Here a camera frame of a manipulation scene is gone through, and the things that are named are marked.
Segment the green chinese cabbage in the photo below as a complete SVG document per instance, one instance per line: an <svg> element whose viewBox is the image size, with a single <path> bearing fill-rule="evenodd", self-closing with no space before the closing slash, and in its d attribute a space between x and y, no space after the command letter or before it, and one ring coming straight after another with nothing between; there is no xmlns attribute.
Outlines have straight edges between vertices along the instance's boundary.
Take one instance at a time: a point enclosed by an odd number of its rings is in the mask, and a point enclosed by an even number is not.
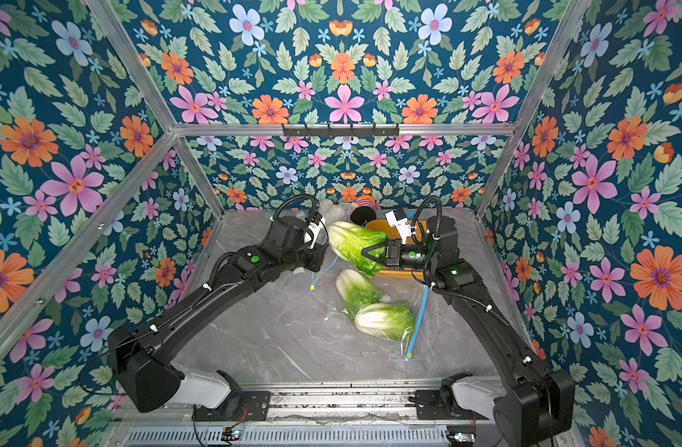
<svg viewBox="0 0 682 447"><path fill-rule="evenodd" d="M379 304L384 297L383 292L353 269L342 271L335 281L335 286L344 300L346 316L350 321L355 320L361 309Z"/></svg>
<svg viewBox="0 0 682 447"><path fill-rule="evenodd" d="M362 251L388 241L386 232L343 221L334 222L328 227L328 231L334 253L352 264L359 273L373 279L383 269L381 264L364 257Z"/></svg>
<svg viewBox="0 0 682 447"><path fill-rule="evenodd" d="M409 340L415 332L415 314L405 302L379 303L361 309L354 320L367 335L393 341Z"/></svg>

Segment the clear zipper bag blue seal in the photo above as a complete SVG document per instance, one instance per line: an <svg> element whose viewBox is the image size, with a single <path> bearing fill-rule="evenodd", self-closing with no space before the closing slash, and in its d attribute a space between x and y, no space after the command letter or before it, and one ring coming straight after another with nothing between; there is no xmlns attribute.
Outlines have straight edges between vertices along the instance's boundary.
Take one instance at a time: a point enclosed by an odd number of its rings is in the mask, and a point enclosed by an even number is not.
<svg viewBox="0 0 682 447"><path fill-rule="evenodd" d="M423 289L418 307L385 294L353 269L342 271L335 286L343 300L343 313L358 331L398 342L404 361L412 361L428 305L428 286Z"/></svg>

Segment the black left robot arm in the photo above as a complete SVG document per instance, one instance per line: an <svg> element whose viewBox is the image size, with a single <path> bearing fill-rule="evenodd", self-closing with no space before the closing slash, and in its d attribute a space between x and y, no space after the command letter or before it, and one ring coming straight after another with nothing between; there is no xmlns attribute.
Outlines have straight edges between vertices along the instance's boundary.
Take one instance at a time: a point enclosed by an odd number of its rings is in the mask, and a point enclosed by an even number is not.
<svg viewBox="0 0 682 447"><path fill-rule="evenodd" d="M134 330L120 327L111 333L108 365L138 412L181 404L204 407L225 418L240 414L242 391L229 374L195 372L176 367L173 361L202 330L242 299L287 272L320 270L327 248L317 242L325 225L318 201L303 194L281 207L297 201L310 203L305 218L277 209L260 243L223 254L209 278L183 301Z"/></svg>

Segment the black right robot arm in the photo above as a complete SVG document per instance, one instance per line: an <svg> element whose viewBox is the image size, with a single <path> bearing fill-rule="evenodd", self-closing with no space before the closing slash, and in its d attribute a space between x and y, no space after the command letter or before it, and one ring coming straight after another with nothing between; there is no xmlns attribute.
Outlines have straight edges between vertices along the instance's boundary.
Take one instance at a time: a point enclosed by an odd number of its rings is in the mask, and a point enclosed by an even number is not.
<svg viewBox="0 0 682 447"><path fill-rule="evenodd" d="M419 217L401 208L387 212L398 238L364 248L362 256L386 270L420 272L426 289L469 324L497 370L497 377L444 378L438 406L450 417L472 412L495 422L509 446L554 441L573 425L574 380L551 370L497 308L480 271L461 255L454 219L440 208L424 223Z"/></svg>

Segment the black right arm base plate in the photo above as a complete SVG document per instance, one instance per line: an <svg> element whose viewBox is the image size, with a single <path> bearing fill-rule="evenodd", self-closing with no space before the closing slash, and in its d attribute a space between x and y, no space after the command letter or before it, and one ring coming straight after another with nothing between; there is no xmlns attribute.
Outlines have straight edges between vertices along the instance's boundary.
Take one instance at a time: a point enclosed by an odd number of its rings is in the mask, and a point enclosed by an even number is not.
<svg viewBox="0 0 682 447"><path fill-rule="evenodd" d="M408 402L420 420L490 420L500 387L497 376L461 372L443 378L438 389L415 391Z"/></svg>

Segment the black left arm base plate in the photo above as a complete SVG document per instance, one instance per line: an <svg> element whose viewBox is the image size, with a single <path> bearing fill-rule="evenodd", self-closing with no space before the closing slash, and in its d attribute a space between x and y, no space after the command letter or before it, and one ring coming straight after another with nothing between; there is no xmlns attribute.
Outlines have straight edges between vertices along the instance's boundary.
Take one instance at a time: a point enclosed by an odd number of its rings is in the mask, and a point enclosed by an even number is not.
<svg viewBox="0 0 682 447"><path fill-rule="evenodd" d="M209 409L194 410L195 422L245 422L266 421L272 393L269 391L233 391L222 404Z"/></svg>

